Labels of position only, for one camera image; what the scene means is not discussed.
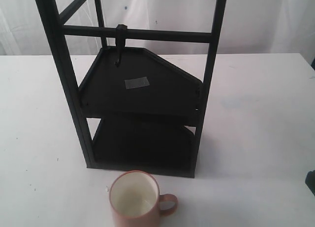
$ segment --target black hook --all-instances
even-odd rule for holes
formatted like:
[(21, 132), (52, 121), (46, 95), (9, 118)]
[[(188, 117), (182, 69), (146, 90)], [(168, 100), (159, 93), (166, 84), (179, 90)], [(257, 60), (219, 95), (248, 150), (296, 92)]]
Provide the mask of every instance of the black hook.
[(116, 47), (118, 51), (118, 59), (115, 62), (116, 67), (119, 67), (120, 63), (122, 62), (122, 53), (123, 49), (126, 45), (126, 35), (127, 35), (127, 26), (123, 24), (118, 24), (116, 27)]

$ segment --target white table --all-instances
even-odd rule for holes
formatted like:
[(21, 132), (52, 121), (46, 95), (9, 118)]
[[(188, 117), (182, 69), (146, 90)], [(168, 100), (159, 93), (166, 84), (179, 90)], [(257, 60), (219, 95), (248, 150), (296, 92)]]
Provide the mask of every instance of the white table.
[[(205, 55), (163, 56), (202, 78)], [(73, 56), (81, 81), (94, 56)], [(90, 121), (95, 130), (96, 121)], [(86, 169), (51, 56), (0, 57), (0, 226), (111, 227), (119, 171)], [(196, 178), (155, 176), (162, 227), (314, 227), (315, 71), (299, 54), (218, 55)]]

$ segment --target mug handle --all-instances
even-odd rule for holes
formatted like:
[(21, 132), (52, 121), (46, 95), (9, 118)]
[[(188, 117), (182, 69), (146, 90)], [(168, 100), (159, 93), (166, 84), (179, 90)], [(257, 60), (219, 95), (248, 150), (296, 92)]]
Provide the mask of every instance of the mug handle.
[(178, 206), (178, 199), (175, 195), (173, 194), (164, 194), (164, 195), (160, 195), (159, 196), (159, 201), (160, 202), (164, 202), (164, 201), (171, 201), (174, 204), (174, 206), (172, 206), (169, 209), (166, 210), (160, 210), (160, 215), (161, 216), (169, 216), (172, 215), (176, 210), (177, 210), (177, 206)]

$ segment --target white backdrop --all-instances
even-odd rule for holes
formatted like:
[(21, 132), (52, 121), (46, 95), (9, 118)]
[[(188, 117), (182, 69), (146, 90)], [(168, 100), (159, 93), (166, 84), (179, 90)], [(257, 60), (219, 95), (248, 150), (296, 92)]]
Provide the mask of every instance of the white backdrop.
[[(72, 0), (56, 0), (61, 12)], [(102, 0), (105, 25), (209, 32), (215, 0)], [(94, 0), (67, 22), (96, 26)], [(100, 40), (67, 36), (70, 53), (95, 55)], [(157, 54), (205, 54), (201, 43), (128, 40)], [(315, 0), (227, 0), (219, 53), (299, 52), (315, 57)], [(51, 54), (34, 0), (0, 0), (0, 55)]]

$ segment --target pink mug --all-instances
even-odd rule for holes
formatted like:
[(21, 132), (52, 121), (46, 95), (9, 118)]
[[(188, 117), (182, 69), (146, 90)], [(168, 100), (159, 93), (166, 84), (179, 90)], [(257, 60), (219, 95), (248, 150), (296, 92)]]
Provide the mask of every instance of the pink mug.
[[(172, 194), (159, 194), (157, 181), (152, 175), (138, 170), (119, 176), (109, 191), (115, 227), (158, 227), (161, 216), (173, 214), (178, 199)], [(175, 205), (161, 210), (160, 202)]]

